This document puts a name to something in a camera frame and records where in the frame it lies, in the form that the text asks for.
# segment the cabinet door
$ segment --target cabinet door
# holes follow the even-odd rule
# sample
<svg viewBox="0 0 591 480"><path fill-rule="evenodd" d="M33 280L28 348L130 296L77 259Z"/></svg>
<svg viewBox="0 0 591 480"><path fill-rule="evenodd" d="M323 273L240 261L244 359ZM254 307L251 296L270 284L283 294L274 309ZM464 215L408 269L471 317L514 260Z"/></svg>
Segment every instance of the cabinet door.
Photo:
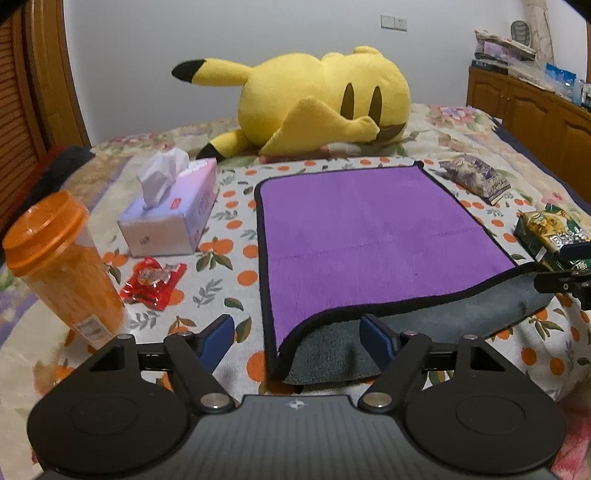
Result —
<svg viewBox="0 0 591 480"><path fill-rule="evenodd" d="M548 150L548 138L553 132L557 106L548 96L536 87L509 85L503 127L538 160L555 171L556 165Z"/></svg>
<svg viewBox="0 0 591 480"><path fill-rule="evenodd" d="M591 115L561 108L554 129L556 174L591 203Z"/></svg>
<svg viewBox="0 0 591 480"><path fill-rule="evenodd" d="M38 170L44 153L17 11L0 27L0 233L20 206L17 193Z"/></svg>
<svg viewBox="0 0 591 480"><path fill-rule="evenodd" d="M498 73L470 69L467 104L497 118L503 118L507 80Z"/></svg>

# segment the stack of items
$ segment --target stack of items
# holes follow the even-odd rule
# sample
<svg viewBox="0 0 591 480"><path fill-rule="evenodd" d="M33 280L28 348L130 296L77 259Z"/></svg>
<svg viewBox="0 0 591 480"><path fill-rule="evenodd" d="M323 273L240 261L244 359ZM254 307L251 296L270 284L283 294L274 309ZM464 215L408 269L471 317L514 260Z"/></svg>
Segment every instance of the stack of items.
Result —
<svg viewBox="0 0 591 480"><path fill-rule="evenodd" d="M491 72L509 73L509 66L521 62L533 64L535 50L515 40L501 38L488 33L486 30L474 30L476 34L475 59L472 66Z"/></svg>

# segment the pikachu plush toy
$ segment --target pikachu plush toy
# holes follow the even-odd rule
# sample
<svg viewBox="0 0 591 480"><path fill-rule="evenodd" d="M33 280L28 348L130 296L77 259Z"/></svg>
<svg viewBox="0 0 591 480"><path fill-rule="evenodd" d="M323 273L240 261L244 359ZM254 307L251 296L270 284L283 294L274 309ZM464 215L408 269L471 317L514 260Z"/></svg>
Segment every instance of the pikachu plush toy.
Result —
<svg viewBox="0 0 591 480"><path fill-rule="evenodd" d="M189 60L172 74L196 85L242 86L240 128L212 139L199 158L222 160L252 147L260 155L290 157L334 142L388 145L400 140L410 112L406 79L367 46L320 60L288 53L256 67Z"/></svg>

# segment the green snack package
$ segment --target green snack package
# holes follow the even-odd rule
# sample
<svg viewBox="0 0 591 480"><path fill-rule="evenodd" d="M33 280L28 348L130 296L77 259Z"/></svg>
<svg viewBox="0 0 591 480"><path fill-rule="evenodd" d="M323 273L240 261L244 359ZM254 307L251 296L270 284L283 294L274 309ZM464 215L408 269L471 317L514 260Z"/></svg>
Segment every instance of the green snack package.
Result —
<svg viewBox="0 0 591 480"><path fill-rule="evenodd" d="M591 242L591 236L583 230L568 212L548 204L541 212L524 212L519 216L515 236L538 263L551 270L584 270L591 268L591 259L567 260L560 249L565 245Z"/></svg>

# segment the wall socket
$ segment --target wall socket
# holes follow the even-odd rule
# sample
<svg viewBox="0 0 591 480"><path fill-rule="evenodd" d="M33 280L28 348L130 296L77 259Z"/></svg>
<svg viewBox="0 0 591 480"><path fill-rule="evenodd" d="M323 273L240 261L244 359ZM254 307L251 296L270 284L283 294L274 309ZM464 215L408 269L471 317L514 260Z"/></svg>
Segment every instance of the wall socket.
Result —
<svg viewBox="0 0 591 480"><path fill-rule="evenodd" d="M380 15L380 22L382 28L390 28L392 30L407 31L407 19L399 17L391 17L390 15Z"/></svg>

